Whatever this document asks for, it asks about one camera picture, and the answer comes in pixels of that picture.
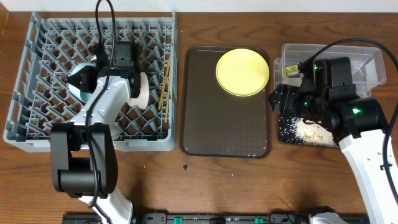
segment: dish rack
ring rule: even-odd
[[[111,18],[102,18],[100,32],[109,55]],[[176,144],[178,24],[172,17],[116,18],[118,40],[138,43],[140,69],[149,80],[148,107],[125,104],[115,120],[120,151],[169,151]],[[66,123],[83,104],[68,92],[66,77],[81,62],[89,62],[88,47],[98,43],[94,18],[42,19],[32,14],[7,116],[4,140],[27,152],[49,152],[54,123]],[[170,66],[169,117],[165,120],[167,92],[161,96]]]

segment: wooden table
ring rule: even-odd
[[[42,17],[93,17],[94,13],[40,13]],[[109,13],[100,16],[109,17]],[[170,13],[116,13],[116,17]],[[258,46],[271,60],[286,43],[328,44],[369,37],[398,55],[398,14],[178,13],[182,99],[185,52],[194,45]],[[0,41],[0,127],[3,129],[25,42],[30,13],[12,12]],[[387,83],[372,90],[388,119],[398,99],[398,74],[384,56]],[[181,103],[178,104],[178,117]],[[338,149],[281,144],[273,116],[273,149],[259,160],[190,157],[170,152],[117,152],[118,184],[141,212],[267,213],[328,205],[339,213],[366,213],[353,172]],[[393,141],[395,152],[398,143]],[[0,142],[0,222],[60,223],[65,212],[91,212],[54,190],[49,153],[26,153]],[[88,151],[79,152],[85,156]]]

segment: black cable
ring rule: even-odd
[[[102,90],[100,91],[100,93],[98,94],[98,96],[94,99],[94,101],[92,102],[92,104],[90,105],[90,107],[88,108],[87,112],[86,112],[86,122],[85,122],[85,131],[86,131],[86,138],[87,138],[87,144],[88,144],[88,149],[90,151],[90,157],[91,157],[91,163],[93,164],[93,170],[94,170],[94,196],[93,196],[93,200],[91,201],[91,203],[89,204],[89,208],[93,208],[96,203],[97,203],[97,198],[98,198],[98,182],[99,180],[99,175],[98,175],[98,168],[97,168],[97,163],[95,160],[95,155],[94,155],[94,149],[93,149],[93,144],[91,142],[91,130],[90,130],[90,118],[91,118],[91,114],[93,113],[93,109],[95,107],[95,104],[97,104],[98,100],[101,98],[101,96],[104,94],[104,92],[107,90],[108,88],[108,83],[109,83],[109,73],[111,71],[111,67],[113,64],[113,53],[114,53],[114,46],[115,46],[115,39],[116,39],[116,22],[115,22],[115,18],[114,18],[114,11],[113,11],[113,6],[111,4],[110,0],[106,0],[111,8],[111,13],[112,13],[112,50],[111,50],[111,62],[109,63],[109,67],[108,67],[108,72],[106,75],[106,81],[105,84],[102,88]],[[98,22],[98,6],[100,5],[101,0],[98,0],[96,8],[95,8],[95,20],[97,23],[97,29],[98,29],[98,33],[99,33],[99,43],[98,44],[102,44],[102,35],[101,35],[101,28],[100,28],[100,23]]]
[[[270,211],[270,212],[268,213],[268,215],[267,215],[267,221],[268,221],[268,222],[271,222],[270,216],[271,216],[272,212],[274,212],[274,211],[273,211],[273,210]]]
[[[290,219],[289,214],[286,214],[286,216],[287,216],[287,218],[289,219],[289,222],[290,222],[291,224],[294,224],[294,222]]]
[[[109,216],[107,216],[104,211],[102,211],[102,209],[100,208],[100,206],[95,205],[95,208],[97,209],[98,213],[100,215],[102,215],[105,219],[106,219],[106,223],[107,224],[112,224],[111,218]]]
[[[309,65],[309,63],[312,63],[312,61],[318,56],[320,55],[323,51],[325,51],[326,49],[330,48],[331,46],[334,46],[336,44],[342,44],[342,43],[346,43],[346,42],[353,42],[353,41],[358,41],[358,42],[367,42],[370,44],[374,44],[376,46],[378,46],[379,48],[381,48],[383,51],[385,51],[385,53],[388,54],[388,56],[391,58],[391,60],[394,62],[394,65],[396,66],[396,69],[398,71],[398,61],[395,58],[395,56],[391,53],[391,51],[384,45],[382,45],[381,43],[375,41],[375,40],[371,40],[371,39],[367,39],[367,38],[350,38],[350,39],[343,39],[343,40],[338,40],[336,42],[333,42],[329,45],[327,45],[326,47],[320,49],[315,55],[312,55],[310,58],[306,59],[306,61],[304,61],[303,65],[303,69],[305,70],[305,68]],[[383,167],[384,170],[386,171],[386,175],[387,175],[387,180],[388,183],[390,185],[391,188],[391,192],[396,200],[396,203],[398,204],[398,192],[397,189],[394,185],[394,181],[392,180],[392,176],[391,176],[391,172],[390,172],[390,168],[389,168],[389,162],[388,162],[388,155],[387,155],[387,147],[388,147],[388,141],[390,139],[391,136],[391,132],[392,129],[394,127],[394,124],[396,122],[398,116],[398,103],[397,106],[395,108],[394,114],[392,115],[391,118],[391,122],[390,125],[388,127],[388,130],[384,136],[384,141],[383,141],[383,147],[382,147],[382,156],[383,156]]]

